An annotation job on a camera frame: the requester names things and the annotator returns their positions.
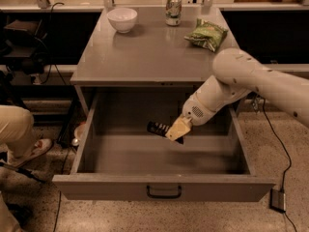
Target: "drawer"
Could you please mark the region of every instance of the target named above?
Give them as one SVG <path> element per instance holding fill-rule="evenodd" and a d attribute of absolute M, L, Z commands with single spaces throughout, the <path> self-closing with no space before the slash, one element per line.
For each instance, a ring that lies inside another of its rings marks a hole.
<path fill-rule="evenodd" d="M 255 176 L 235 111 L 224 107 L 184 144 L 147 132 L 171 125 L 191 87 L 98 88 L 70 175 L 67 199 L 259 201 L 274 181 Z"/>

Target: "speckled floor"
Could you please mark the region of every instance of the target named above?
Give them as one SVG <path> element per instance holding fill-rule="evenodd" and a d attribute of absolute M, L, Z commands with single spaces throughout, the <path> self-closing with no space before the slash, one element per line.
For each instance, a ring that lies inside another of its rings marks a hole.
<path fill-rule="evenodd" d="M 297 231 L 309 231 L 309 130 L 271 105 L 267 105 L 267 114 L 293 161 L 285 185 L 287 214 Z M 288 159 L 265 115 L 256 114 L 246 104 L 239 122 L 257 175 L 274 178 L 278 189 Z M 60 127 L 35 130 L 56 139 Z M 69 201 L 51 179 L 54 174 L 69 174 L 73 159 L 73 150 L 55 144 L 46 155 L 24 166 L 46 184 L 0 169 L 6 202 L 33 211 L 26 231 L 294 231 L 284 215 L 268 207 L 269 193 L 257 203 Z"/>

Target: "soda can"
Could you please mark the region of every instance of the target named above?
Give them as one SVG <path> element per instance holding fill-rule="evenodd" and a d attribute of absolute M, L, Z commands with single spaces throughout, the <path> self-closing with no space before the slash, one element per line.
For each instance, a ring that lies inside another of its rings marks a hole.
<path fill-rule="evenodd" d="M 165 9 L 165 22 L 170 26 L 181 24 L 183 0 L 167 0 Z"/>

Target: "crumpled bag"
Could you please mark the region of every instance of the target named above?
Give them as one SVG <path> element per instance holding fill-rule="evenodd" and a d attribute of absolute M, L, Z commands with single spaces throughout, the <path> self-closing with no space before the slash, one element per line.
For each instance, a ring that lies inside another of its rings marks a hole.
<path fill-rule="evenodd" d="M 194 31 L 184 38 L 193 44 L 215 52 L 225 39 L 228 30 L 208 20 L 198 18 Z"/>

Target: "drawer handle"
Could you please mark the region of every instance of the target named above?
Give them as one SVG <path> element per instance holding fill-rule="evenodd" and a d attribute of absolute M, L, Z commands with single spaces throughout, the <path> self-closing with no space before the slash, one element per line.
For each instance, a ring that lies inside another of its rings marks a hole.
<path fill-rule="evenodd" d="M 175 195 L 153 195 L 151 194 L 151 187 L 147 186 L 147 195 L 150 198 L 156 198 L 156 199 L 176 199 L 182 196 L 182 187 L 178 186 L 178 193 Z"/>

